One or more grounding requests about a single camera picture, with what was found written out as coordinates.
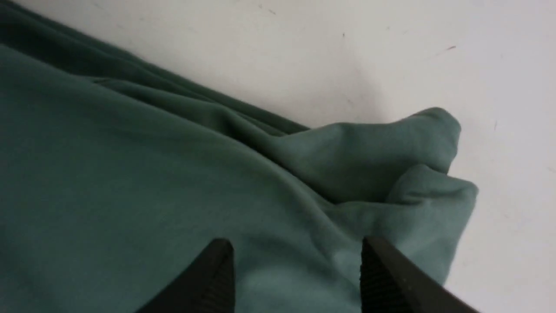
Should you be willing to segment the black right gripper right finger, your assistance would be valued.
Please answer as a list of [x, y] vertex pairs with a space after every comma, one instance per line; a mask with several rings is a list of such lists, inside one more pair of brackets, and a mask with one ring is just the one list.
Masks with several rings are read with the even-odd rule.
[[476, 313], [383, 238], [363, 239], [361, 261], [363, 313]]

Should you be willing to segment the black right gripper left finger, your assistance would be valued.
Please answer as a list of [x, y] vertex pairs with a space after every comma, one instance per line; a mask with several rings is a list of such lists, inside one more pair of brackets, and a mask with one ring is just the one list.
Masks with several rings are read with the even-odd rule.
[[234, 248], [216, 238], [139, 313], [234, 313]]

